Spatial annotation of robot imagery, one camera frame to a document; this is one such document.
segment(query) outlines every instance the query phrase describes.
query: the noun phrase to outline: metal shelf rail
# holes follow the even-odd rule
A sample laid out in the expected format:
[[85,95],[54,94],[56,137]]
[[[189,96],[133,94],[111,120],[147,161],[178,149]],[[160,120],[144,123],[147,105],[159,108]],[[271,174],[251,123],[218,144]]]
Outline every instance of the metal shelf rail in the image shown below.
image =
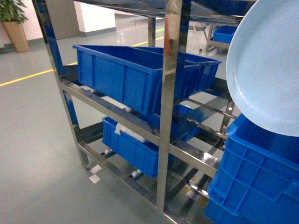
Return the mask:
[[[95,3],[92,0],[81,0],[81,2]],[[171,122],[172,122],[172,109],[174,105],[180,103],[176,100],[173,102],[174,86],[176,69],[184,64],[184,57],[187,44],[188,34],[188,22],[191,14],[191,0],[168,0],[165,10],[146,9],[141,10],[134,7],[126,8],[116,5],[101,4],[102,6],[109,8],[117,8],[126,12],[133,12],[140,14],[142,11],[149,16],[149,45],[155,46],[155,18],[151,17],[150,12],[162,11],[165,15],[165,38],[164,38],[164,65],[163,65],[163,83],[162,83],[162,103],[161,103],[161,123],[160,130],[153,128],[147,122],[140,120],[136,113],[129,113],[111,103],[104,100],[99,92],[90,92],[81,88],[81,84],[78,82],[77,66],[63,66],[61,56],[59,53],[57,41],[55,38],[54,30],[51,24],[47,4],[45,0],[33,0],[36,14],[43,32],[43,37],[46,43],[46,47],[49,53],[49,57],[53,66],[55,78],[59,87],[63,104],[66,110],[66,114],[71,126],[71,131],[77,146],[78,154],[82,163],[82,166],[88,170],[90,168],[90,161],[88,157],[91,157],[95,162],[99,163],[103,168],[110,171],[116,177],[121,179],[125,184],[130,186],[136,192],[138,192],[144,199],[149,201],[153,206],[157,208],[158,212],[164,213],[170,220],[176,223],[187,223],[183,214],[188,210],[188,203],[186,202],[182,211],[177,214],[173,212],[168,204],[178,194],[178,192],[185,186],[191,186],[189,181],[198,172],[204,173],[203,177],[196,183],[196,186],[191,186],[192,190],[208,198],[207,193],[203,190],[206,187],[217,172],[219,160],[212,156],[217,149],[224,149],[223,143],[227,138],[226,127],[231,118],[235,118],[232,115],[234,102],[232,101],[226,81],[216,79],[214,86],[206,92],[216,96],[206,104],[191,100],[192,103],[199,105],[197,109],[192,110],[190,113],[184,116],[178,116],[176,119],[183,121],[189,130],[195,126],[199,126],[201,131],[198,139],[210,144],[212,147],[209,153],[205,153],[200,149],[191,146],[190,144],[183,142],[179,139],[171,138]],[[204,14],[198,18],[200,21],[206,22],[207,19],[212,19],[214,22],[216,18],[219,23],[231,24],[238,23],[238,20],[232,16],[220,16],[216,14]],[[135,133],[144,137],[148,141],[159,146],[159,160],[158,160],[158,177],[157,177],[157,191],[156,193],[150,192],[143,187],[137,180],[139,177],[132,177],[131,170],[121,170],[114,165],[109,158],[114,153],[105,154],[98,153],[96,149],[92,148],[89,143],[99,140],[103,136],[103,124],[102,122],[91,125],[86,128],[80,128],[76,117],[76,112],[72,102],[72,97],[85,102],[89,106],[98,110],[99,112],[106,114],[115,121],[121,123],[125,127],[133,130]],[[198,119],[196,114],[203,114],[201,119]],[[220,113],[224,116],[220,131],[216,131],[202,124],[204,120],[211,117],[215,113]],[[181,160],[182,164],[191,167],[179,175],[175,170],[168,168],[168,155],[169,153],[176,156]],[[177,178],[176,184],[170,186],[169,177],[174,176]]]

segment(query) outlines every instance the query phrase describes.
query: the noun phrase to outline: blue plastic bin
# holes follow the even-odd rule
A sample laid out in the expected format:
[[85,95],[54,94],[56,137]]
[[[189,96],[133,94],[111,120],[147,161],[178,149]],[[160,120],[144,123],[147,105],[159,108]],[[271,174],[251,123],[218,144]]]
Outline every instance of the blue plastic bin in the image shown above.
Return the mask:
[[231,43],[237,27],[221,26],[214,31],[213,41]]
[[[191,110],[188,107],[180,105],[179,112],[185,113]],[[147,121],[155,127],[160,124],[160,117],[156,114],[149,115],[148,117],[140,116],[141,119]],[[141,143],[138,140],[132,138],[126,133],[121,131],[118,135],[115,132],[117,122],[109,117],[103,118],[103,143],[115,151],[118,155],[128,161],[130,164],[141,170],[145,175],[149,177],[155,177],[158,174],[158,157],[159,147],[152,144],[149,141]],[[176,125],[171,127],[171,134],[176,132]],[[188,141],[193,136],[199,133],[199,128],[192,129],[188,135],[183,136],[181,140]],[[174,159],[174,156],[170,154],[169,163]]]
[[[144,49],[116,46],[78,46],[79,82],[118,102],[149,115],[160,113],[163,55]],[[210,88],[220,61],[188,55],[176,79],[175,98]]]
[[222,210],[216,215],[207,206],[206,215],[217,224],[298,224],[299,138],[266,131],[243,115],[228,136],[208,187],[211,203]]

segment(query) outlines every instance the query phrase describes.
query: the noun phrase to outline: metal rack leg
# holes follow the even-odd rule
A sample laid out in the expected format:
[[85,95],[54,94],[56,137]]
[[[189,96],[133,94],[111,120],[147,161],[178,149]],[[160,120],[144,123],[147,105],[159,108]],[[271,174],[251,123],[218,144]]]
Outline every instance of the metal rack leg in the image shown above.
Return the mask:
[[149,18],[149,47],[156,45],[156,18]]
[[212,31],[213,31],[213,25],[210,25],[210,26],[209,26],[209,32],[208,32],[208,34],[207,34],[207,41],[206,41],[206,51],[207,51],[207,52],[209,51],[209,48],[210,48],[209,40],[210,40],[211,37],[212,37]]
[[[229,114],[229,115],[232,115],[233,111],[234,111],[234,106],[235,106],[235,103],[233,102],[233,100],[231,100],[228,103],[228,105],[227,105],[227,107],[225,109],[225,113]],[[220,128],[220,132],[221,133],[224,134],[226,132],[226,129],[227,129],[228,124],[229,124],[229,121],[230,121],[230,117],[229,116],[224,116],[222,124],[221,124],[221,128]]]
[[157,181],[157,209],[159,212],[164,211],[174,86],[176,71],[180,71],[184,67],[190,8],[191,0],[168,0],[166,3]]
[[82,163],[82,166],[85,169],[89,169],[89,160],[87,154],[80,150],[78,145],[78,140],[76,137],[75,131],[79,129],[78,120],[75,113],[75,109],[72,103],[72,98],[68,93],[62,91],[60,86],[60,74],[64,74],[64,67],[62,64],[61,56],[58,49],[58,44],[56,41],[56,37],[54,34],[54,29],[50,20],[50,15],[48,12],[47,4],[45,0],[33,0],[33,5],[36,11],[36,15],[43,33],[43,38],[45,40],[46,48],[49,54],[49,58],[52,64],[52,68],[54,70],[55,79],[57,81],[57,85],[59,88],[59,92],[61,95],[62,102],[64,104],[64,108],[66,111],[66,116],[68,118],[71,133],[75,140],[75,144],[78,150],[78,154]]

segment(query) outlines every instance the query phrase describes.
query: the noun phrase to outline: gray floor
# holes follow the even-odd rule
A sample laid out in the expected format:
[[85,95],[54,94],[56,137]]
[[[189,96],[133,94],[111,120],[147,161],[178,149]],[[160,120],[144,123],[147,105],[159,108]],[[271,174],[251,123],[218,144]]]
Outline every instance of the gray floor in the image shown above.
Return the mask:
[[[64,64],[76,61],[73,44],[134,45],[147,41],[146,23],[132,21],[126,26],[118,23],[113,33],[60,40]],[[163,22],[157,23],[157,29],[163,27]],[[157,38],[163,35],[164,32],[158,32]],[[203,48],[203,35],[200,37]],[[157,46],[163,46],[163,39],[157,41]],[[197,54],[198,49],[194,33],[190,32],[187,51]],[[214,50],[202,55],[222,60],[217,77],[225,78],[226,52]],[[51,66],[44,44],[31,46],[27,53],[3,54],[0,84],[48,69]],[[97,172],[99,182],[90,181],[92,173],[80,165],[52,72],[4,85],[0,87],[0,95],[1,224],[169,222],[105,170]],[[204,102],[211,97],[199,94],[195,98]],[[78,100],[75,107],[81,127],[103,117]],[[216,116],[206,123],[219,129],[220,120],[221,116]],[[99,142],[95,144],[104,148]],[[191,144],[200,143],[192,140]]]

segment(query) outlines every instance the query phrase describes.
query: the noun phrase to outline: metal chair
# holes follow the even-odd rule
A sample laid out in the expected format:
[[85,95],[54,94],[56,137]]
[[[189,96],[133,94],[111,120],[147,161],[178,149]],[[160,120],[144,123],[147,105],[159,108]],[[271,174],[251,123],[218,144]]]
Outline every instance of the metal chair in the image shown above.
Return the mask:
[[207,28],[208,24],[205,23],[200,23],[200,22],[189,22],[189,30],[193,30],[195,33],[195,37],[199,46],[199,53],[202,52],[202,48],[200,48],[200,41],[199,41],[199,37],[197,32],[199,31],[203,31],[206,41],[207,41],[207,35],[206,35],[206,28]]

